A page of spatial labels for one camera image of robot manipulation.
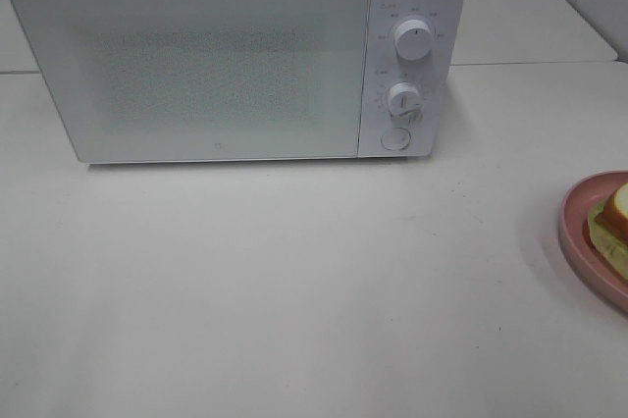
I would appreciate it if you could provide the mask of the round white door button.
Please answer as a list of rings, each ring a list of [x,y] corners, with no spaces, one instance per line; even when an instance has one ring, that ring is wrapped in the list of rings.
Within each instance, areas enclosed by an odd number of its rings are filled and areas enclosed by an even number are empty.
[[[411,133],[407,129],[393,128],[381,137],[382,146],[389,151],[402,151],[411,142]]]

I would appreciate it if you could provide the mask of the upper white power knob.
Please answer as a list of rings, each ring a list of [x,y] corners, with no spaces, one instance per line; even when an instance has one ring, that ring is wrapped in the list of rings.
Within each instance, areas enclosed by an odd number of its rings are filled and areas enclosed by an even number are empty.
[[[393,32],[397,55],[406,61],[418,61],[428,55],[433,47],[432,26],[421,18],[411,18],[400,23]]]

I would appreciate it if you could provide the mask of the pink round plate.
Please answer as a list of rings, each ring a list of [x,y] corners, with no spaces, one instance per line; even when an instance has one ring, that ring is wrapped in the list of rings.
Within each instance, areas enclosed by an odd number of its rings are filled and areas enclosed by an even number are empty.
[[[579,279],[599,299],[627,314],[627,281],[597,252],[591,242],[588,213],[627,183],[626,171],[598,173],[575,183],[565,194],[557,215],[561,251]]]

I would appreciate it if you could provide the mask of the white microwave door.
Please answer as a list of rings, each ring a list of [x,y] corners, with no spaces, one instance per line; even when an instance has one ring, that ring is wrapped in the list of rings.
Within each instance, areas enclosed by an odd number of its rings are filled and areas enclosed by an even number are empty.
[[[11,0],[84,163],[353,157],[368,0]]]

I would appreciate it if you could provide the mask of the sandwich with lettuce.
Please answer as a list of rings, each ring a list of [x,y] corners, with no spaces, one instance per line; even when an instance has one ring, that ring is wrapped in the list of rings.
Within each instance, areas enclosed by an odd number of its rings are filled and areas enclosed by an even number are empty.
[[[627,280],[627,184],[618,187],[588,213],[589,237],[593,247]]]

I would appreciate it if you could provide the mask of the lower white timer knob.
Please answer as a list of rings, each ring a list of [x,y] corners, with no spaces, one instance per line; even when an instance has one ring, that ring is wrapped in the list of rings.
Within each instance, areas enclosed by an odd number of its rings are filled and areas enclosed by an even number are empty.
[[[423,97],[413,84],[399,82],[389,89],[387,103],[392,117],[405,118],[422,110]]]

